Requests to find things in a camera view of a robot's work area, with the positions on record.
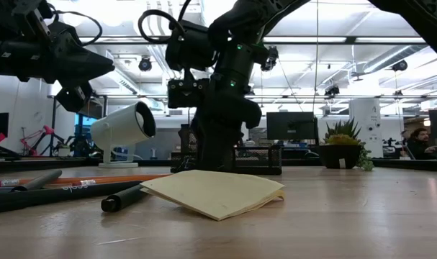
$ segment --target desk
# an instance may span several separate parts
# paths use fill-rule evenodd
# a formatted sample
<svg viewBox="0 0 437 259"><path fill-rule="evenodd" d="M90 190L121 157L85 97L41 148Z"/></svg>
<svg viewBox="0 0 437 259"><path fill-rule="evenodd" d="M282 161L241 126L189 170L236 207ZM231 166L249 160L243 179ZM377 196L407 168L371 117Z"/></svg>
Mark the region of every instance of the desk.
<svg viewBox="0 0 437 259"><path fill-rule="evenodd" d="M63 177L165 172L85 167ZM0 259L437 258L437 172L298 167L269 178L286 185L286 201L222 222L156 197L118 214L103 214L101 199L2 213Z"/></svg>

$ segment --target wooden table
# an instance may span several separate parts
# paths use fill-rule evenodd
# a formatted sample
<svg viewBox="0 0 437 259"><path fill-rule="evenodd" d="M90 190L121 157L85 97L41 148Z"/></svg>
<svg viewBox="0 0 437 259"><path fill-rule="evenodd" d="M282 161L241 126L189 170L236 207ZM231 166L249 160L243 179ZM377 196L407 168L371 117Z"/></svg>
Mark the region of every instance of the wooden table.
<svg viewBox="0 0 437 259"><path fill-rule="evenodd" d="M167 171L68 168L63 177ZM286 201L222 222L156 197L117 214L102 213L101 198L1 213L0 259L437 258L437 173L298 167L270 178L286 185Z"/></svg>

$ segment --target plant pot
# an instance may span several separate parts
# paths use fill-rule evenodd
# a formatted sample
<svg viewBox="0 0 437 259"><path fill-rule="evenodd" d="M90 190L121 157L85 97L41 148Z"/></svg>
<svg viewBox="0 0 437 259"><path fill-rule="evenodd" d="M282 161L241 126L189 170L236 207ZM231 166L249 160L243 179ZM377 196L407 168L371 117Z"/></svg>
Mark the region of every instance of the plant pot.
<svg viewBox="0 0 437 259"><path fill-rule="evenodd" d="M321 145L317 149L320 162L331 169L352 169L361 154L360 145Z"/></svg>

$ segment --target beige paper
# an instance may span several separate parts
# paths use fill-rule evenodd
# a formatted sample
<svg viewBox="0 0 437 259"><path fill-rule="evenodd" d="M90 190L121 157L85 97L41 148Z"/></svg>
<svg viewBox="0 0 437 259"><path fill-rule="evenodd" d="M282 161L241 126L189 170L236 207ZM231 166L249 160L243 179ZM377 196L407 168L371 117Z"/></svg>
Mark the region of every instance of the beige paper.
<svg viewBox="0 0 437 259"><path fill-rule="evenodd" d="M284 185L258 176L185 171L141 183L144 191L215 220L262 207L279 197Z"/></svg>

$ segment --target potted plant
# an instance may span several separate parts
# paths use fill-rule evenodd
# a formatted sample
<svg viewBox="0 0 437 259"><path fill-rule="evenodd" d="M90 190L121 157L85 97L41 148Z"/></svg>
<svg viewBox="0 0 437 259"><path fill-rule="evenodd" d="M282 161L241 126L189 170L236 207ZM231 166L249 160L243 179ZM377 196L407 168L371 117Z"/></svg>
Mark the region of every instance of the potted plant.
<svg viewBox="0 0 437 259"><path fill-rule="evenodd" d="M370 171L373 163L367 158L364 143L357 139L361 129L357 129L354 119L337 122L333 128L327 125L324 145L319 146L320 161L326 168L352 169L354 166Z"/></svg>

